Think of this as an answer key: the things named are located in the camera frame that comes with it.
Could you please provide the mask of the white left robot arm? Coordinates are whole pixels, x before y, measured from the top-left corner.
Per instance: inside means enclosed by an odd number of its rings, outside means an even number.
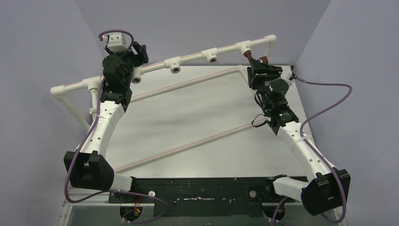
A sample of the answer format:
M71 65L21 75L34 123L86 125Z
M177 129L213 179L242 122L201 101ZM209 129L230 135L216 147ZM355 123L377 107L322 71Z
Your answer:
M125 52L108 47L105 50L109 55L102 62L104 78L100 83L96 117L76 151L64 156L66 183L75 188L121 191L122 198L134 202L139 197L135 178L116 173L105 156L116 125L130 103L134 69L148 63L149 58L146 46L136 41Z

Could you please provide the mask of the white pipe frame with tees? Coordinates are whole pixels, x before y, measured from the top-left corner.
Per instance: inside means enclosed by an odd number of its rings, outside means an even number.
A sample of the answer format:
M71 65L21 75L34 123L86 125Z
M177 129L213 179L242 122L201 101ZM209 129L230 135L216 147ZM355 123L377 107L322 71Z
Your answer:
M256 109L245 67L215 62L219 55L245 55L263 44L269 57L276 39L268 35L140 66L136 78L145 76L154 85L145 83L129 99L129 109L113 121L104 151L113 170L126 173L180 153L193 165L200 157L188 150L249 129Z

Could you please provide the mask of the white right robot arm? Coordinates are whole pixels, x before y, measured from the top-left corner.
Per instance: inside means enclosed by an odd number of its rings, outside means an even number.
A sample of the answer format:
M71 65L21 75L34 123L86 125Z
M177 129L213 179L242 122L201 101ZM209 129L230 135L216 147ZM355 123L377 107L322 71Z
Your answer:
M250 59L249 63L248 86L255 91L255 102L266 117L265 123L291 149L308 180L303 182L286 175L271 177L271 184L264 189L266 198L276 201L285 196L300 201L313 216L345 208L351 180L349 173L345 169L338 170L321 154L288 105L286 94L295 76L286 80L281 77L281 67L255 59Z

